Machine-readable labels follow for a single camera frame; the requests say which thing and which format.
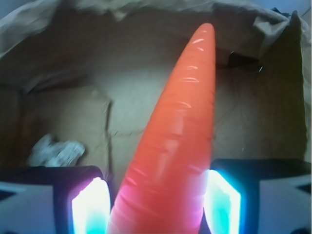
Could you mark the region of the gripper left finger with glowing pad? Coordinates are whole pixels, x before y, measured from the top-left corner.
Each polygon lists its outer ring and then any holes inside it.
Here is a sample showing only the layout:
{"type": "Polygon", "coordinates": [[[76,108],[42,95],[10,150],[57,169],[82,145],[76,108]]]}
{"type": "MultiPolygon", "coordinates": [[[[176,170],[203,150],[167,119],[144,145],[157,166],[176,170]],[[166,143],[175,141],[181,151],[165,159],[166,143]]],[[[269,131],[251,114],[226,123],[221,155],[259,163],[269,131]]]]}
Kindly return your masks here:
{"type": "Polygon", "coordinates": [[[110,209],[109,187],[96,166],[0,172],[2,234],[105,234],[110,209]]]}

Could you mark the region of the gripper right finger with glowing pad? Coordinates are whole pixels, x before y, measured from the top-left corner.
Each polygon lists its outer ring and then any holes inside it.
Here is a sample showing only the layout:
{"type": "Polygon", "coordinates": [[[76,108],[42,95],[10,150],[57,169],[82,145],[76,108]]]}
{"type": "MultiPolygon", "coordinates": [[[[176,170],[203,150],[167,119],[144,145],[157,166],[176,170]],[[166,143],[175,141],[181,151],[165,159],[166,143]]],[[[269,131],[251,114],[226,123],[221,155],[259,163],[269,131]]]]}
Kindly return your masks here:
{"type": "Polygon", "coordinates": [[[216,159],[204,234],[309,234],[312,166],[299,159],[216,159]]]}

